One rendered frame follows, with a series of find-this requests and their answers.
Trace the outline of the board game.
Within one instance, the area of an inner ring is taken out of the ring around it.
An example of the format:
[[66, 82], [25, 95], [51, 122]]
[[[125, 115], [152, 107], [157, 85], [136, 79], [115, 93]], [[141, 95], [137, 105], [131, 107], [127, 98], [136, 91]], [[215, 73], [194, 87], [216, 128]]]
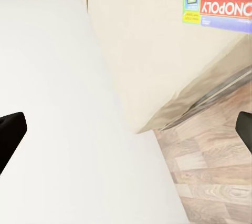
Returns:
[[182, 23], [252, 34], [252, 0], [183, 0]]

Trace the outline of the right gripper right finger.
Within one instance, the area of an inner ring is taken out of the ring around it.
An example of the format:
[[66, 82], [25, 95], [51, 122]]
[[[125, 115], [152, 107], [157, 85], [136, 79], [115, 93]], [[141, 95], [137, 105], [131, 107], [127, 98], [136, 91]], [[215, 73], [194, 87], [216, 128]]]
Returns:
[[252, 154], [252, 114], [241, 111], [238, 115], [235, 129]]

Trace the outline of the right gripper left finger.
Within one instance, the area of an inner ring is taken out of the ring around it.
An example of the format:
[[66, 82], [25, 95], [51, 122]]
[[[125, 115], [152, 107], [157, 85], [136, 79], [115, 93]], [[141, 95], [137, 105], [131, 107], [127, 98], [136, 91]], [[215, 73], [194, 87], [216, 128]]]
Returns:
[[0, 117], [0, 175], [27, 132], [22, 111]]

